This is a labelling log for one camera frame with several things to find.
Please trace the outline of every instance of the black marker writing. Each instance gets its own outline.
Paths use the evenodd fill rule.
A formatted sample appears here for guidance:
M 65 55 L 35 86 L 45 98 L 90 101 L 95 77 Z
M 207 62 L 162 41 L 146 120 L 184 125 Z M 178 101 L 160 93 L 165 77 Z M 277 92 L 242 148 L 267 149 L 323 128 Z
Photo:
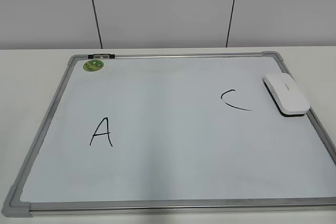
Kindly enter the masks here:
M 105 133 L 101 133 L 101 134 L 96 134 L 97 130 L 99 129 L 100 125 L 103 123 L 103 121 L 106 120 L 106 126 L 107 126 L 107 132 Z M 90 146 L 92 144 L 92 140 L 95 136 L 101 136 L 101 135 L 107 135 L 108 139 L 109 139 L 109 143 L 111 145 L 111 147 L 113 147 L 111 140 L 110 140 L 110 131 L 109 131 L 109 119 L 108 118 L 103 118 L 103 120 L 101 120 L 101 122 L 98 124 L 98 127 L 96 128 L 96 130 L 94 131 L 94 134 L 92 135 L 91 141 L 90 141 Z
M 252 110 L 242 109 L 242 108 L 233 106 L 233 105 L 227 103 L 226 101 L 224 101 L 224 100 L 223 100 L 223 95 L 225 95 L 225 94 L 227 94 L 227 93 L 229 93 L 229 92 L 232 92 L 232 91 L 235 91 L 235 90 L 234 90 L 234 89 L 230 89 L 230 90 L 224 92 L 224 93 L 220 96 L 221 100 L 222 100 L 223 102 L 225 102 L 226 105 L 228 105 L 228 106 L 230 106 L 230 107 L 232 107 L 232 108 L 239 109 L 239 110 L 245 110 L 245 111 L 252 111 Z

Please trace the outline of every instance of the table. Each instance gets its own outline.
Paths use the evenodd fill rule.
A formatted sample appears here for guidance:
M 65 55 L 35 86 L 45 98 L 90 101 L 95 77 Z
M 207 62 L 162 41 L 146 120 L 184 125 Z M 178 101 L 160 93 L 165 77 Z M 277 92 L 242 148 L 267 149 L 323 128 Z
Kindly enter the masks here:
M 0 201 L 34 139 L 70 56 L 277 51 L 336 143 L 336 47 L 0 50 Z M 0 223 L 334 223 L 336 211 L 5 218 Z

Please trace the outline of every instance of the wall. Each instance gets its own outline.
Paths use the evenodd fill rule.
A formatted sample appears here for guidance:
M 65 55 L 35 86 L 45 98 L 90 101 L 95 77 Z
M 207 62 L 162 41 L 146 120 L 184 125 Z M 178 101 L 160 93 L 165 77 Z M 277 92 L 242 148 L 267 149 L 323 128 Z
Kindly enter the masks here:
M 0 6 L 0 49 L 336 45 L 336 0 L 0 0 Z

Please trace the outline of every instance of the gray plastic corner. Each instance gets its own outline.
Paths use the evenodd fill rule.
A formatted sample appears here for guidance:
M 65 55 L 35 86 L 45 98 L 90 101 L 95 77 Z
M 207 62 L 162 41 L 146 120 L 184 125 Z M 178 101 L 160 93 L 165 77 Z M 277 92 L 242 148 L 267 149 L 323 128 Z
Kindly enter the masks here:
M 68 65 L 75 65 L 77 61 L 86 59 L 88 59 L 88 55 L 73 55 L 70 57 Z
M 283 61 L 284 59 L 282 58 L 282 56 L 275 51 L 263 51 L 261 52 L 263 55 L 267 55 L 267 56 L 271 56 L 273 57 L 276 61 Z
M 29 213 L 30 203 L 21 202 L 19 199 L 15 199 L 14 193 L 16 186 L 11 186 L 9 193 L 5 199 L 1 213 L 5 217 L 32 217 Z

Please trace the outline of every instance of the whiteboard frame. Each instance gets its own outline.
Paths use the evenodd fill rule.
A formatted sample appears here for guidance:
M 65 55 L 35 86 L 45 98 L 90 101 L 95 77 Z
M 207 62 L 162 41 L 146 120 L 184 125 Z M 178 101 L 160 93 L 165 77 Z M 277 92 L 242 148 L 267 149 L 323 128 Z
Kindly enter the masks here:
M 49 129 L 51 120 L 71 77 L 80 60 L 88 59 L 139 59 L 139 58 L 231 58 L 272 57 L 281 71 L 290 74 L 281 55 L 274 51 L 241 54 L 173 54 L 173 55 L 74 55 L 56 90 L 23 165 L 5 199 L 2 214 L 7 217 L 32 217 L 38 215 L 85 215 L 85 214 L 140 214 L 171 212 L 218 212 L 218 211 L 288 211 L 336 209 L 336 197 L 277 198 L 277 199 L 222 199 L 222 200 L 149 200 L 149 201 L 88 201 L 88 202 L 22 202 L 23 186 Z M 311 108 L 307 116 L 328 153 L 336 163 L 336 148 Z

